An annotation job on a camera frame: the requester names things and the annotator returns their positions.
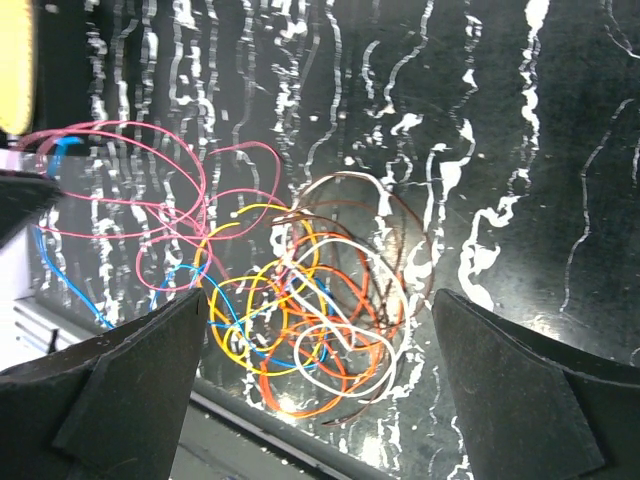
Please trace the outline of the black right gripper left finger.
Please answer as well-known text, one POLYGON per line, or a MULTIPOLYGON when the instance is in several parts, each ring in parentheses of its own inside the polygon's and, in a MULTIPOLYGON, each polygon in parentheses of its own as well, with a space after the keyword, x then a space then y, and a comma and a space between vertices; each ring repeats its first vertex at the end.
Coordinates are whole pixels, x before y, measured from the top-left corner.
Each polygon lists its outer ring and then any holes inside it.
POLYGON ((1 373, 4 479, 166 479, 208 316, 191 290, 1 373))

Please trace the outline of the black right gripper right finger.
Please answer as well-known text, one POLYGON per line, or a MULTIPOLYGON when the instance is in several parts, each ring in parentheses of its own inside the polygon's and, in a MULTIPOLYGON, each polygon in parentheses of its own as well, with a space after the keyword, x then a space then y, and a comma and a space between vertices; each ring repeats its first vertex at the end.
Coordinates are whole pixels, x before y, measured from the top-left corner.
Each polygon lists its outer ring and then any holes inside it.
POLYGON ((433 319, 477 479, 636 479, 639 369, 500 317, 449 289, 433 319))

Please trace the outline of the black marble pattern mat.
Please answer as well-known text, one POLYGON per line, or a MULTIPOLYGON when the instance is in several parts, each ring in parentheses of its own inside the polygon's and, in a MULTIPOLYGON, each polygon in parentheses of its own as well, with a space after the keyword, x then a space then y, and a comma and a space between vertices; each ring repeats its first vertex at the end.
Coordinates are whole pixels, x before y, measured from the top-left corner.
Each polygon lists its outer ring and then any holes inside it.
POLYGON ((635 1, 51 1, 39 306, 95 334, 200 276, 175 479, 477 479, 449 289, 639 369, 635 1))

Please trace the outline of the orange woven basket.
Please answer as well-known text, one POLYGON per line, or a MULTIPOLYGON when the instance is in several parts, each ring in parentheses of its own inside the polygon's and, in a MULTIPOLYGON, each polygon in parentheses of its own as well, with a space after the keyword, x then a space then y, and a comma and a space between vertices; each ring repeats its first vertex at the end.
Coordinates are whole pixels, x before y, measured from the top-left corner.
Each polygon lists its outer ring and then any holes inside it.
POLYGON ((23 134, 31 125, 36 57, 32 1, 1 2, 1 129, 23 134))

